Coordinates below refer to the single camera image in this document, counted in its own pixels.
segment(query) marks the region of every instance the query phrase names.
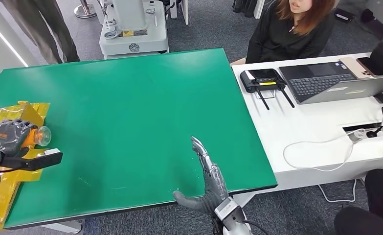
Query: smartphone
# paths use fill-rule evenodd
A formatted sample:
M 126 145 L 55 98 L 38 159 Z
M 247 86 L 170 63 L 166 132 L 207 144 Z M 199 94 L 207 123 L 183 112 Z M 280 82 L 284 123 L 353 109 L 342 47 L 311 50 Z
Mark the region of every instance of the smartphone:
M 383 75 L 383 69 L 374 63 L 374 61 L 369 57 L 358 58 L 357 62 L 363 66 L 372 76 Z
M 341 58 L 340 61 L 347 66 L 356 78 L 365 79 L 371 77 L 371 74 L 367 71 L 367 69 L 358 63 L 353 57 L 344 57 Z

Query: white machine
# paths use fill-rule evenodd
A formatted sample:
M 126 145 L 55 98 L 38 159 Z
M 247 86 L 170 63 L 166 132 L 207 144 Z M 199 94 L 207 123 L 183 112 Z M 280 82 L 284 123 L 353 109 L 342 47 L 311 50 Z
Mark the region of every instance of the white machine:
M 113 0 L 105 8 L 99 40 L 105 59 L 169 52 L 162 2 Z

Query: metal pole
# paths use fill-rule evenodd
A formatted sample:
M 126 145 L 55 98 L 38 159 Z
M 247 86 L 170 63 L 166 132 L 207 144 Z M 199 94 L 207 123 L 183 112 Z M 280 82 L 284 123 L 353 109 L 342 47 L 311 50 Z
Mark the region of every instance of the metal pole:
M 92 3 L 87 3 L 86 0 L 80 0 L 81 5 L 74 9 L 74 14 L 79 18 L 90 18 L 96 16 L 95 9 Z

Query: table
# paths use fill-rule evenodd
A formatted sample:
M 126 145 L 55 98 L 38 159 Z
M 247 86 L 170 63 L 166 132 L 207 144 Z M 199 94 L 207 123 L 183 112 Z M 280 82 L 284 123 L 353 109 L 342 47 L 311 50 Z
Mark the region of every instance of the table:
M 259 139 L 262 141 L 278 181 L 278 187 L 273 189 L 235 195 L 234 199 L 239 205 L 244 206 L 258 193 L 358 179 L 369 170 L 383 168 L 383 137 L 366 139 L 357 143 L 349 161 L 342 168 L 332 172 L 295 169 L 283 158 L 284 148 L 291 143 L 327 141 L 344 136 L 328 144 L 295 145 L 292 151 L 286 152 L 288 160 L 296 166 L 329 168 L 338 166 L 343 162 L 352 144 L 343 127 L 381 122 L 382 105 L 373 97 L 297 105 L 291 92 L 286 88 L 285 91 L 295 104 L 295 109 L 289 105 L 281 92 L 277 92 L 276 99 L 267 100 L 270 107 L 270 111 L 267 111 L 261 100 L 245 91 L 239 78 L 240 73 L 244 70 L 278 69 L 282 66 L 338 61 L 346 56 L 360 58 L 369 55 L 370 53 L 362 53 L 232 66 Z
M 6 228 L 173 203 L 204 192 L 199 138 L 232 193 L 276 179 L 223 49 L 4 70 L 0 107 L 50 102 L 62 162 L 23 183 Z

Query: white desk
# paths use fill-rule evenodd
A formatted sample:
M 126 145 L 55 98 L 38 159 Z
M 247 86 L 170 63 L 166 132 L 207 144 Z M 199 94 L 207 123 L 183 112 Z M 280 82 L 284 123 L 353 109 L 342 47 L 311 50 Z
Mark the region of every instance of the white desk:
M 368 55 L 368 53 L 362 53 L 349 56 L 360 58 Z M 266 100 L 270 107 L 268 111 L 255 94 L 245 91 L 239 77 L 244 70 L 273 68 L 279 71 L 278 68 L 282 66 L 331 62 L 341 57 L 345 55 L 232 66 L 259 139 L 279 184 L 274 189 L 235 195 L 235 200 L 241 206 L 259 193 L 357 179 L 363 177 L 369 170 L 383 168 L 383 137 L 366 139 L 357 143 L 348 162 L 342 168 L 332 172 L 295 169 L 283 158 L 284 148 L 291 143 L 326 141 L 344 135 L 337 141 L 326 144 L 294 145 L 288 148 L 285 154 L 291 164 L 300 167 L 315 166 L 329 169 L 341 164 L 352 145 L 343 127 L 381 122 L 382 105 L 373 97 L 297 105 L 293 95 L 286 88 L 285 91 L 295 104 L 295 108 L 289 105 L 281 92 L 277 92 L 276 99 Z

